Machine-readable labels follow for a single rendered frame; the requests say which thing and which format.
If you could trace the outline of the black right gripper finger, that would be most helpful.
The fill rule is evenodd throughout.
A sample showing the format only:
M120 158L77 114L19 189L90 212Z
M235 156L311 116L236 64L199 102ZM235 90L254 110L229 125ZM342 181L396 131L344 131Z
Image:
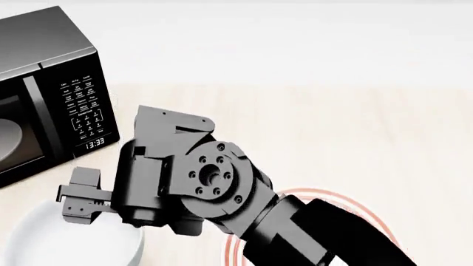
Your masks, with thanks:
M172 231L181 236L199 236L203 231L203 219L178 219L169 223Z
M62 217L69 223L90 225L102 212L112 213L112 192L101 189L101 172L77 167L68 185L60 185L57 202L63 202Z

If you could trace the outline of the white bowl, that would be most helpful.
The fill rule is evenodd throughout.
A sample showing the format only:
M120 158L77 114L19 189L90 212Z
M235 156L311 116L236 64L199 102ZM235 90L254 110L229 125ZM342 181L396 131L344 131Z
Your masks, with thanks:
M139 266L144 231L101 214L91 225L64 221L62 204L44 201L14 227L1 266Z

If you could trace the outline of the white plate with red rings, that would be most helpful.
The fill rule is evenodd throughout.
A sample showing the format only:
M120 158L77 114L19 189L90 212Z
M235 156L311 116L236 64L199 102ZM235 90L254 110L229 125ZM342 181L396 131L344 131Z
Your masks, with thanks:
M401 248L398 240L395 238L394 234L387 227L384 221L382 221L376 214L374 214L361 203L346 197L343 194L338 194L336 192L322 190L319 188L291 188L288 190L282 190L278 192L278 194L292 194L304 203L309 203L309 201L312 201L313 199L321 199L331 203L332 205L336 205L338 208L342 208L345 211L365 219L368 221L368 223L387 236L387 238L398 248ZM221 266L254 266L243 256L244 246L245 242L239 239L237 236L227 236L225 244L222 246Z

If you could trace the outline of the glass microwave turntable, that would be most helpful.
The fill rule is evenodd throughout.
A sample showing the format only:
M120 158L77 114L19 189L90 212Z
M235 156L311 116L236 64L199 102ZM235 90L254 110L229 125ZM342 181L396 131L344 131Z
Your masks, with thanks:
M22 137L20 125L8 119L0 119L0 162L18 148Z

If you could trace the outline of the black microwave oven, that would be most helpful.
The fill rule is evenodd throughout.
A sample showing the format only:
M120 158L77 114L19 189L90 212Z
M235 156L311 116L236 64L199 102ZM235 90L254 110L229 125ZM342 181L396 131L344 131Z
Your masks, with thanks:
M0 189L119 141L98 51L60 7L0 19L0 119L23 132Z

